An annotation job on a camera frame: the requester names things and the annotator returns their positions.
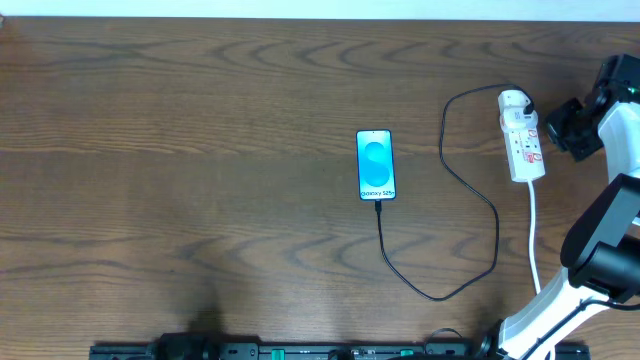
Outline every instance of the power strip outlet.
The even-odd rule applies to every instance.
[[[503,91],[498,97],[500,127],[507,145],[511,180],[527,182],[545,174],[538,137],[538,114],[525,114],[530,100],[519,90]]]

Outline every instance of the wood grain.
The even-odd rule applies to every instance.
[[[533,295],[528,194],[509,180],[498,91],[449,113],[450,165],[496,204],[499,265],[446,303],[381,261],[354,134],[390,128],[392,260],[448,293],[491,260],[490,209],[439,163],[442,108],[512,81],[541,116],[640,49],[631,24],[15,18],[0,31],[0,357],[86,359],[96,341],[222,331],[265,341],[467,336]],[[543,283],[606,185],[546,139]],[[638,317],[572,337],[635,359]]]

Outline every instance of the white power cord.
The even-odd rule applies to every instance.
[[[529,265],[531,266],[531,277],[533,277],[533,287],[536,289],[536,295],[540,293],[540,278],[538,277],[538,267],[536,266],[536,194],[533,189],[533,182],[527,181],[529,185],[529,202],[531,203],[531,225],[529,227]],[[556,352],[552,349],[549,351],[549,360],[555,360]]]

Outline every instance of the blue phone screen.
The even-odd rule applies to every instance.
[[[395,199],[391,131],[366,130],[356,134],[360,199]]]

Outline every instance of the white charger plug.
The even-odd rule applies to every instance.
[[[538,114],[525,114],[531,100],[520,90],[506,90],[498,96],[500,127],[504,132],[511,180],[528,182],[545,174],[538,138]]]

